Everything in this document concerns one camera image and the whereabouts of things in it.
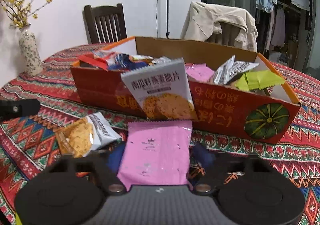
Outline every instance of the tablecloth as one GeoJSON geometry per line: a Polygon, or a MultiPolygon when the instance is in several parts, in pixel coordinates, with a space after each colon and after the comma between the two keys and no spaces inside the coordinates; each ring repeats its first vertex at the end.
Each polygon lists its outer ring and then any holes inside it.
{"type": "MultiPolygon", "coordinates": [[[[60,157],[54,130],[87,114],[101,111],[125,140],[127,123],[138,118],[81,103],[69,69],[77,56],[103,45],[78,46],[44,61],[44,71],[20,74],[0,90],[2,99],[36,98],[41,109],[35,116],[0,124],[0,210],[15,224],[14,198],[20,188],[60,157]]],[[[234,154],[255,152],[303,192],[306,205],[300,224],[320,224],[320,81],[275,64],[299,97],[302,107],[276,145],[194,130],[192,142],[234,154]]],[[[203,173],[191,164],[190,177],[203,173]]]]}

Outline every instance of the tripod pole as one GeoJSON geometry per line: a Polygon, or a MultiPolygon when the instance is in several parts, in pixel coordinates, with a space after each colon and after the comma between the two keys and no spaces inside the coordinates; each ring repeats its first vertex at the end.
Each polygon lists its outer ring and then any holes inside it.
{"type": "Polygon", "coordinates": [[[167,0],[167,32],[165,34],[169,38],[169,0],[167,0]]]}

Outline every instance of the screw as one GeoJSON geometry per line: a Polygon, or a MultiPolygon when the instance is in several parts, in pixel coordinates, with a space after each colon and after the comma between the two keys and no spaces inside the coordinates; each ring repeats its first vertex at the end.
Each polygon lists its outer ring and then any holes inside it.
{"type": "Polygon", "coordinates": [[[201,183],[201,184],[196,185],[195,189],[197,192],[206,193],[206,192],[211,191],[211,186],[207,185],[205,183],[201,183]]]}
{"type": "Polygon", "coordinates": [[[124,190],[124,186],[121,184],[112,184],[109,186],[109,191],[113,193],[120,193],[124,190]]]}

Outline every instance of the wooden chair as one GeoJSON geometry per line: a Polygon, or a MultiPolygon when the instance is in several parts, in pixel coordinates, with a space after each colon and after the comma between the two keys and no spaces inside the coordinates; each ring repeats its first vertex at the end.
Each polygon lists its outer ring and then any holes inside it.
{"type": "Polygon", "coordinates": [[[84,7],[91,43],[113,43],[127,37],[122,4],[92,8],[84,7]]]}

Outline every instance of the vase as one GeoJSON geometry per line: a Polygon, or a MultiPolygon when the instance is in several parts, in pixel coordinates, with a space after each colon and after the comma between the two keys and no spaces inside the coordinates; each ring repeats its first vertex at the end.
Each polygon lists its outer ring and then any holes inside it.
{"type": "Polygon", "coordinates": [[[20,31],[19,47],[26,60],[26,72],[29,76],[35,76],[43,70],[35,35],[29,31],[29,26],[23,27],[20,31]]]}

